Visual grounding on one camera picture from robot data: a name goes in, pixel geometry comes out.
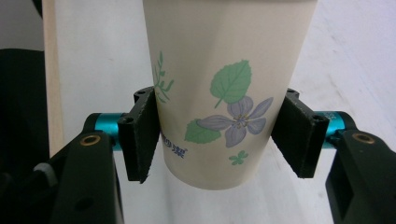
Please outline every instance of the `white paper cup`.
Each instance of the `white paper cup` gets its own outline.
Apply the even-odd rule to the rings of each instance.
[[[252,177],[316,0],[144,0],[165,163],[228,189]]]

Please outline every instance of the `robotic arm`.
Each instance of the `robotic arm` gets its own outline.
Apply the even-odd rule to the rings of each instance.
[[[314,112],[298,96],[288,90],[272,132],[294,173],[313,177],[320,151],[333,146],[326,190],[334,223],[396,223],[396,153],[347,113]],[[87,117],[81,134],[23,186],[1,176],[2,223],[123,223],[112,151],[122,148],[128,179],[143,183],[160,134],[153,89],[134,100],[129,113]]]

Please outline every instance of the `purple flower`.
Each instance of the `purple flower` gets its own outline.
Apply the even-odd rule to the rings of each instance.
[[[247,130],[252,134],[258,134],[264,129],[266,118],[261,117],[268,110],[273,100],[273,97],[266,99],[250,113],[253,109],[253,100],[245,96],[237,103],[227,106],[228,113],[233,117],[232,119],[222,115],[214,115],[198,120],[197,124],[212,131],[227,129],[225,132],[226,147],[234,147],[242,142],[247,135]]]

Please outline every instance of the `leaf print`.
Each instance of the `leaf print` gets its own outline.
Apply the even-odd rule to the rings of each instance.
[[[236,164],[242,164],[244,163],[244,159],[248,157],[248,154],[245,152],[245,150],[242,150],[238,153],[237,156],[231,156],[228,159],[230,161],[233,161],[231,165],[236,165]]]
[[[225,65],[213,77],[210,92],[219,98],[215,108],[224,101],[233,104],[241,100],[251,82],[251,68],[247,60]]]
[[[184,140],[188,142],[204,144],[212,142],[221,137],[221,133],[219,131],[203,128],[197,124],[197,121],[198,119],[195,119],[187,125],[187,131]]]
[[[157,99],[161,103],[166,103],[166,100],[170,100],[167,93],[170,91],[174,80],[172,79],[169,84],[165,88],[165,81],[162,80],[162,78],[165,77],[165,71],[163,71],[163,52],[160,51],[160,59],[158,60],[158,70],[157,67],[154,66],[153,71],[154,71],[154,78],[155,78],[155,84],[154,84],[154,89],[155,89],[155,95]]]

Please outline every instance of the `screw hole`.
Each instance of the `screw hole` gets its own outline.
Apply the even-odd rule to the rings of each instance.
[[[92,206],[93,206],[93,198],[85,197],[85,198],[78,200],[78,202],[76,202],[75,210],[78,212],[83,212]]]
[[[89,147],[92,145],[95,145],[100,141],[100,136],[99,135],[89,135],[81,139],[79,143],[84,146],[84,147]]]
[[[354,133],[352,137],[356,140],[363,142],[365,144],[373,144],[375,142],[374,138],[365,133]]]

